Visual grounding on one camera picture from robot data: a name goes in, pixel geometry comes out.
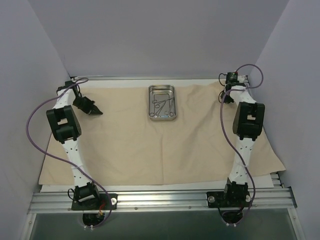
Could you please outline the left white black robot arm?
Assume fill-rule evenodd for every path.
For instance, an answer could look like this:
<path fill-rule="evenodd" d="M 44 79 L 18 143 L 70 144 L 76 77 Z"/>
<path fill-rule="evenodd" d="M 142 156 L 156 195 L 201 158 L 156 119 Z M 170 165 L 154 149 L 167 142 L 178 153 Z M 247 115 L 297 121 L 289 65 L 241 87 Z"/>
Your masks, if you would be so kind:
<path fill-rule="evenodd" d="M 73 107 L 92 116 L 102 115 L 103 112 L 95 105 L 95 101 L 81 94 L 75 81 L 66 81 L 57 89 L 57 95 L 58 99 L 54 107 L 46 111 L 46 117 L 54 139 L 62 145 L 67 160 L 73 167 L 72 200 L 77 204 L 84 204 L 90 210 L 95 210 L 100 206 L 101 197 L 96 184 L 86 173 L 79 142 L 82 130 Z"/>

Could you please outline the steel instrument tray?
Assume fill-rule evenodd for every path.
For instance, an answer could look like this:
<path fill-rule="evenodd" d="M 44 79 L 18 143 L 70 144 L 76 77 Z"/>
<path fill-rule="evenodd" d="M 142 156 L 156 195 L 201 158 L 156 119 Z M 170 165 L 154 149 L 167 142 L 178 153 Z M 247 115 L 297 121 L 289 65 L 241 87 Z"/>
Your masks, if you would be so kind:
<path fill-rule="evenodd" d="M 154 118 L 149 116 L 149 112 L 152 105 L 152 100 L 165 99 L 174 97 L 174 105 L 172 108 L 173 115 L 169 117 Z M 176 92 L 173 85 L 154 84 L 148 87 L 148 116 L 152 121 L 173 121 L 177 117 L 177 104 L 176 104 Z"/>

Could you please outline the beige cloth wrap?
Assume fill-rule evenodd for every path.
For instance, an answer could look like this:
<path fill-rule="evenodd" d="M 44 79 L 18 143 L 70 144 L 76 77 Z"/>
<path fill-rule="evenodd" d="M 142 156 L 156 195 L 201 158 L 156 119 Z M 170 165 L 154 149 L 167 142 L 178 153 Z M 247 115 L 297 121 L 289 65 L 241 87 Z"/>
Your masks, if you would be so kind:
<path fill-rule="evenodd" d="M 74 112 L 86 172 L 104 186 L 226 181 L 235 153 L 235 104 L 220 104 L 221 86 L 176 89 L 177 117 L 153 121 L 148 89 L 82 88 L 102 115 Z"/>

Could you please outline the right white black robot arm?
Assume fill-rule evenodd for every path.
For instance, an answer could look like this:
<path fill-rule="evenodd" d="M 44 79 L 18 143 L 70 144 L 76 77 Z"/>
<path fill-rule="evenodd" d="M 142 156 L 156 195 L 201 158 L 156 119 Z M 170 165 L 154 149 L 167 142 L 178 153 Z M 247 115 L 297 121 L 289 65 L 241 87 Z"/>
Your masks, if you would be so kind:
<path fill-rule="evenodd" d="M 245 83 L 238 80 L 238 73 L 228 72 L 220 99 L 220 124 L 222 133 L 228 144 L 235 151 L 233 166 L 222 193 L 223 203 L 234 206 L 240 200 L 251 201 L 248 192 L 249 164 L 255 141 L 262 133 L 265 105 L 256 102 L 248 92 Z M 227 136 L 223 122 L 224 104 L 236 104 L 237 109 L 232 124 L 232 132 L 236 136 L 235 144 Z"/>

